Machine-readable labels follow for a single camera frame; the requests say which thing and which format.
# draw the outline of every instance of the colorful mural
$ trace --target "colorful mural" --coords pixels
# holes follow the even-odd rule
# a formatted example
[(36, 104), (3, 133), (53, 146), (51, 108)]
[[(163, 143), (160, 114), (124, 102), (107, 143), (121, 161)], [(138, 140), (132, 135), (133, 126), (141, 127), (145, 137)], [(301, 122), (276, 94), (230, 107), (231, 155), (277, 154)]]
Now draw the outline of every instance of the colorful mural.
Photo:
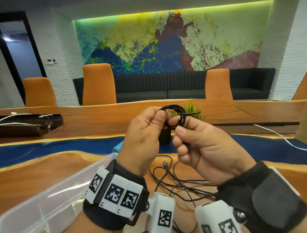
[(114, 75), (256, 67), (272, 1), (74, 21), (84, 64)]

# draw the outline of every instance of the door frame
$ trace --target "door frame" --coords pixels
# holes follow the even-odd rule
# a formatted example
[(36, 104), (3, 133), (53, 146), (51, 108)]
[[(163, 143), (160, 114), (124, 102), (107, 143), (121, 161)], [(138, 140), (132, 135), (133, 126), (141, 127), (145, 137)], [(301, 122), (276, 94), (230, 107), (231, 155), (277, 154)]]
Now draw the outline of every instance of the door frame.
[[(31, 27), (27, 18), (27, 15), (25, 13), (25, 11), (18, 11), (18, 12), (7, 12), (7, 13), (0, 13), (0, 23), (4, 23), (4, 22), (11, 22), (11, 21), (23, 21), (27, 34), (29, 36), (29, 40), (31, 42), (38, 66), (41, 70), (41, 74), (43, 77), (47, 77), (46, 71), (44, 69), (44, 65), (43, 62), (41, 60), (41, 57), (39, 55), (36, 43), (34, 41), (34, 36), (32, 34), (31, 31)], [(8, 65), (8, 68), (12, 74), (12, 77), (14, 79), (14, 82), (17, 86), (17, 89), (20, 93), (20, 96), (25, 104), (25, 88), (23, 86), (22, 80), (19, 76), (18, 70), (15, 66), (15, 63), (13, 61), (13, 58), (11, 56), (11, 53), (9, 51), (9, 48), (7, 47), (7, 44), (5, 42), (5, 40), (3, 39), (3, 34), (1, 32), (0, 29), (0, 49), (3, 53), (4, 59)]]

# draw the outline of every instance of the fingernail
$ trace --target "fingernail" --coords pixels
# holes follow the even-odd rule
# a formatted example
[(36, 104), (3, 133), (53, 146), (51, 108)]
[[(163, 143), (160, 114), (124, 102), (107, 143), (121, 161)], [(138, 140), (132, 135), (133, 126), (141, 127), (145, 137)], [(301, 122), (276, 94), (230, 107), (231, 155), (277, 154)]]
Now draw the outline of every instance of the fingernail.
[(180, 134), (185, 134), (186, 129), (183, 128), (182, 126), (177, 126), (177, 127), (176, 127), (176, 131), (177, 131), (178, 133), (180, 133)]
[(158, 111), (157, 112), (157, 114), (156, 114), (156, 116), (157, 116), (157, 118), (159, 119), (159, 120), (164, 120), (165, 119), (165, 111)]

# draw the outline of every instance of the hand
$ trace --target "hand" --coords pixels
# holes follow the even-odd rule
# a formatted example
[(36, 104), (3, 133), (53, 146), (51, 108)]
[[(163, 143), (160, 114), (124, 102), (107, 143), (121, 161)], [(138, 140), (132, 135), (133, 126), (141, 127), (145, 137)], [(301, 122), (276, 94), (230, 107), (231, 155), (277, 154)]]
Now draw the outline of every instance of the hand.
[(159, 152), (159, 135), (170, 113), (149, 107), (132, 119), (116, 161), (128, 171), (143, 177)]
[[(174, 117), (168, 123), (175, 125), (178, 119)], [(191, 144), (189, 152), (183, 141)], [(177, 147), (180, 162), (192, 166), (215, 185), (223, 184), (256, 164), (226, 132), (189, 116), (185, 128), (176, 127), (173, 144)]]

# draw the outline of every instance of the orange chair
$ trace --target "orange chair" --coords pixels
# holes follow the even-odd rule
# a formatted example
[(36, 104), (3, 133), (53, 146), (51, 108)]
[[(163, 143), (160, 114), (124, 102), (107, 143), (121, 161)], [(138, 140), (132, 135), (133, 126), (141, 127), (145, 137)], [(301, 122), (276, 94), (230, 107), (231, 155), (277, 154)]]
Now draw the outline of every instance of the orange chair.
[(83, 66), (83, 106), (116, 104), (115, 83), (110, 64)]
[(26, 78), (22, 82), (26, 107), (56, 106), (56, 96), (48, 78)]
[(207, 100), (233, 101), (229, 69), (210, 69), (207, 71), (205, 95)]
[(307, 99), (307, 72), (298, 86), (292, 100), (306, 100)]

